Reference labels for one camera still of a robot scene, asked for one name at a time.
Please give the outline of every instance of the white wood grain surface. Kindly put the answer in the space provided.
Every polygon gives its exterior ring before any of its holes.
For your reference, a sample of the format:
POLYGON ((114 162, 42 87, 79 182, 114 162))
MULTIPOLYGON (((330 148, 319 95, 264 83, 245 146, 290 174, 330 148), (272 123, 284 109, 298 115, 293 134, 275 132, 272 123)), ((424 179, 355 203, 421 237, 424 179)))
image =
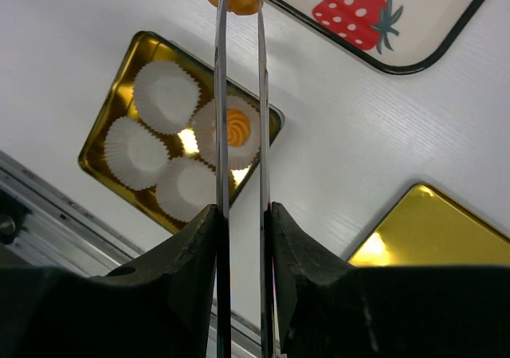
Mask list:
MULTIPOLYGON (((265 6, 275 200, 334 253, 426 181, 510 230, 510 0, 487 0, 432 68, 369 69, 265 6)), ((168 233, 86 175, 77 156, 138 30, 208 63, 206 0, 0 0, 0 149, 145 250, 168 233)), ((229 16, 229 75, 257 91, 256 17, 229 16)), ((258 176, 232 209, 233 308, 259 324, 258 176)))

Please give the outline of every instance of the gold tray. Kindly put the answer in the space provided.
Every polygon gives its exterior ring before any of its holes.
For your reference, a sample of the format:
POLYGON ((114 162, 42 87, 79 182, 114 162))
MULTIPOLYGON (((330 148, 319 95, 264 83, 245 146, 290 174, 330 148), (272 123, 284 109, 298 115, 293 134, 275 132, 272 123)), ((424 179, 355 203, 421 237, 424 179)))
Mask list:
POLYGON ((510 240, 427 185, 404 195, 353 253, 355 266, 510 265, 510 240))
MULTIPOLYGON (((201 158, 193 131, 190 128, 183 130, 178 135, 162 136, 152 131, 148 126, 145 126, 140 120, 132 99, 133 82, 138 71, 150 61, 175 61, 185 69, 202 88, 202 95, 198 103, 198 108, 203 107, 214 98, 214 77, 211 67, 192 57, 176 44, 166 41, 155 33, 139 32, 133 37, 129 45, 126 55, 122 60, 122 64, 120 65, 119 72, 112 83, 103 108, 85 141, 78 161, 81 168, 92 177, 126 199, 144 214, 168 229, 171 233, 176 233, 185 226, 186 223, 169 217, 159 208, 155 199, 155 187, 143 191, 132 191, 113 176, 104 159, 104 141, 108 129, 112 123, 121 116, 130 116, 162 140, 166 144, 171 157, 186 156, 197 159, 202 161, 211 170, 215 171, 213 166, 207 164, 201 158)), ((230 80, 227 81, 227 93, 242 97, 257 111, 259 110, 258 99, 230 80)), ((281 130, 283 123, 284 117, 281 112, 271 107, 269 110, 269 138, 271 143, 281 130)), ((246 180, 253 174, 253 170, 257 166, 259 160, 260 155, 257 155, 253 163, 246 169, 231 171, 229 192, 230 205, 232 205, 233 201, 244 187, 246 180)))

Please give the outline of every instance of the strawberry tray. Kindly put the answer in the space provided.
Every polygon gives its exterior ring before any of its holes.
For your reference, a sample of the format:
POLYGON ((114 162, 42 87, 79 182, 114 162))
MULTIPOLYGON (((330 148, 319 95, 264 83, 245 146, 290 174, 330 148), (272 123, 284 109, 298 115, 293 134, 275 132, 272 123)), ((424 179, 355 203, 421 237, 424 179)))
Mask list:
POLYGON ((386 73, 416 73, 450 47, 484 0, 269 0, 386 73))

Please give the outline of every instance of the red strawberry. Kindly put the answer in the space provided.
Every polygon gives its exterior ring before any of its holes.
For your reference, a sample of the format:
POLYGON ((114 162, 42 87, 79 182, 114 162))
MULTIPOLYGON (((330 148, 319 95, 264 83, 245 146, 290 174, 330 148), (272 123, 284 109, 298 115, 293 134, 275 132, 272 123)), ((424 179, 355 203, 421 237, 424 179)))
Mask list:
POLYGON ((382 53, 383 43, 391 49, 388 34, 398 36, 391 26, 400 18, 404 6, 391 12, 391 0, 323 0, 314 7, 313 17, 359 49, 376 47, 382 53))

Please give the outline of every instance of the white paper cupcake liner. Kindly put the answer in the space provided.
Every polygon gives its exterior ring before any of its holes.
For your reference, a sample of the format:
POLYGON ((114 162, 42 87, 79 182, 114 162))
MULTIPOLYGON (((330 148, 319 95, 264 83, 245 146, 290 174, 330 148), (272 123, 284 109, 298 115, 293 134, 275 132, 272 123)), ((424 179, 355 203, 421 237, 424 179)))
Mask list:
POLYGON ((199 97, 197 82, 173 61, 152 61, 135 78, 133 100, 140 118, 164 135, 186 127, 199 97))
POLYGON ((216 200, 216 177, 204 163, 178 157, 170 160, 156 185, 156 201, 179 221, 191 221, 216 200))
POLYGON ((165 144, 127 116, 108 129, 104 157, 112 174, 133 191, 154 186, 169 160, 165 144))
MULTIPOLYGON (((251 104, 237 96, 227 96, 227 109, 238 109, 249 119, 249 137, 240 147, 229 146, 229 169, 244 169, 252 163, 261 146, 260 117, 251 104)), ((216 166, 216 110, 214 101, 200 109, 192 120, 194 135, 202 158, 216 166)))

